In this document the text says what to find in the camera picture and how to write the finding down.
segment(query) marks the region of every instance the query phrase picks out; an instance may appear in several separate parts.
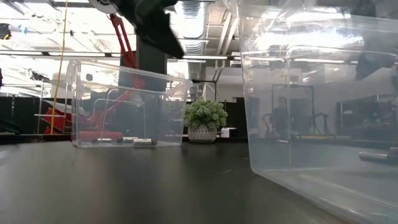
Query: person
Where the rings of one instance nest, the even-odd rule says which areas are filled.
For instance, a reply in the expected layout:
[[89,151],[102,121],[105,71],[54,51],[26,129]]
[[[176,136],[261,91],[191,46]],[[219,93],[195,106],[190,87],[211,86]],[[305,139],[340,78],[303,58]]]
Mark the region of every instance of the person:
[[287,112],[287,99],[285,97],[279,97],[278,107],[272,110],[269,121],[280,139],[288,138],[287,126],[289,114]]

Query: potted plant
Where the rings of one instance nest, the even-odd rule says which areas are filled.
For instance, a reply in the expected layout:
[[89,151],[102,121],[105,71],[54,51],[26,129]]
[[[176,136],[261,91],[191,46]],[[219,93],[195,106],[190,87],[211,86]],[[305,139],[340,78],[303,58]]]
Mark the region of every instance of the potted plant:
[[223,104],[211,100],[193,102],[185,109],[185,126],[191,142],[210,143],[217,137],[217,128],[226,125]]

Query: clear plastic bin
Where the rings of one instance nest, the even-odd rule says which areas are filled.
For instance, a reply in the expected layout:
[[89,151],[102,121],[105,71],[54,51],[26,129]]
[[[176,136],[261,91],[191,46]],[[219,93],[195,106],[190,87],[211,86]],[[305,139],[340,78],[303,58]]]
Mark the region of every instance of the clear plastic bin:
[[259,2],[238,1],[253,171],[357,222],[398,223],[398,1]]
[[[132,88],[118,86],[118,77]],[[78,147],[179,146],[190,80],[90,61],[71,61],[72,138]]]

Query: black machine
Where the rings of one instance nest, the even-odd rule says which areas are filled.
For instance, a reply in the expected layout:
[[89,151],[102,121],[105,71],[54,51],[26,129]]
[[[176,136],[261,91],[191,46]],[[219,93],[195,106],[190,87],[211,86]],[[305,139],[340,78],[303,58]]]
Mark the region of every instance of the black machine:
[[89,0],[99,11],[124,16],[141,40],[165,54],[182,58],[184,51],[170,28],[170,14],[164,9],[177,0]]
[[10,24],[0,23],[0,40],[9,40],[11,38]]
[[368,141],[394,141],[397,135],[396,96],[374,95],[339,102],[339,134]]

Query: black table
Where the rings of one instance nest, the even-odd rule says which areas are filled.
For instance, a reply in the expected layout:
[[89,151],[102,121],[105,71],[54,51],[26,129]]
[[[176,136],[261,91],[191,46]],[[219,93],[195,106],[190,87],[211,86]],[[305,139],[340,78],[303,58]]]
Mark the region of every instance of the black table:
[[254,174],[247,144],[0,146],[0,223],[342,223]]

